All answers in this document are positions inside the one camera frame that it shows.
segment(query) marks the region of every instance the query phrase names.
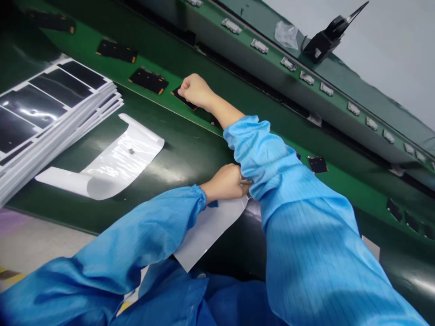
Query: black pad with orange edge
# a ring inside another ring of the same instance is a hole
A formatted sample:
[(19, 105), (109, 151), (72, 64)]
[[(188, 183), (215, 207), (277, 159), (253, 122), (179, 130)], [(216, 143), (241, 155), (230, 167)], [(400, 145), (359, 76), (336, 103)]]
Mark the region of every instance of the black pad with orange edge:
[(175, 88), (175, 89), (171, 92), (171, 94), (174, 95), (176, 98), (178, 98), (180, 101), (182, 101), (182, 102), (183, 102), (185, 105), (187, 105), (189, 108), (191, 108), (192, 110), (195, 111), (198, 107), (197, 107), (195, 104), (190, 103), (189, 101), (187, 101), (184, 97), (182, 97), (182, 96), (178, 93), (178, 90), (180, 89), (180, 87), (181, 87), (181, 85), (178, 86), (177, 88)]
[(162, 76), (156, 75), (146, 68), (137, 69), (128, 81), (159, 95), (169, 84)]
[(97, 49), (97, 54), (130, 63), (135, 63), (137, 58), (136, 50), (106, 39), (101, 40)]
[(68, 34), (74, 34), (76, 29), (76, 22), (74, 20), (60, 14), (30, 10), (27, 12), (27, 16), (39, 28), (57, 30)]

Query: clear plastic bag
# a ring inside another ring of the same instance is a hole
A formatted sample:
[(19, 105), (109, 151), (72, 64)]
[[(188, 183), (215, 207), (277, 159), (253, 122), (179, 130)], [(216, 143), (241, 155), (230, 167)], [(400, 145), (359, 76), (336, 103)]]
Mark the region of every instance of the clear plastic bag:
[(296, 40), (296, 35), (298, 34), (298, 29), (292, 24), (286, 24), (280, 21), (276, 24), (275, 28), (275, 39), (281, 43), (285, 48), (293, 48), (298, 50), (298, 42)]

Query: white plastic sheet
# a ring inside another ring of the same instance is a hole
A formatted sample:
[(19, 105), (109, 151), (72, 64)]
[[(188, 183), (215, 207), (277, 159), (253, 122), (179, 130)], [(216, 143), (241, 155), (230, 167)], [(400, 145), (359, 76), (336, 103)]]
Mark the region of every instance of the white plastic sheet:
[(95, 200), (103, 200), (128, 187), (156, 157), (164, 139), (125, 113), (119, 117), (127, 130), (80, 173), (50, 167), (36, 180)]
[(217, 239), (243, 213), (248, 204), (248, 196), (240, 199), (219, 200), (218, 207), (206, 207), (196, 218), (183, 243), (174, 252), (175, 258), (186, 272), (199, 261)]

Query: elastic cuff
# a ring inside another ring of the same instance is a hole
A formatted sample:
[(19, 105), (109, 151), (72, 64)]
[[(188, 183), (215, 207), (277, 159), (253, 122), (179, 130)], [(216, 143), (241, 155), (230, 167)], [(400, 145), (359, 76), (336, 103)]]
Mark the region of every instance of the elastic cuff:
[(198, 203), (201, 205), (201, 211), (205, 210), (207, 204), (207, 196), (205, 195), (205, 192), (198, 185), (193, 185), (192, 190), (201, 196)]

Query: gray floor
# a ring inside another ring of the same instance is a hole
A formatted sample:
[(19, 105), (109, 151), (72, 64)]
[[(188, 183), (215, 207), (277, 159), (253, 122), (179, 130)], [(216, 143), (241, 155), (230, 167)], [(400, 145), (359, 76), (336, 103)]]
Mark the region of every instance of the gray floor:
[(60, 256), (71, 257), (95, 238), (84, 232), (0, 210), (0, 266), (29, 274)]

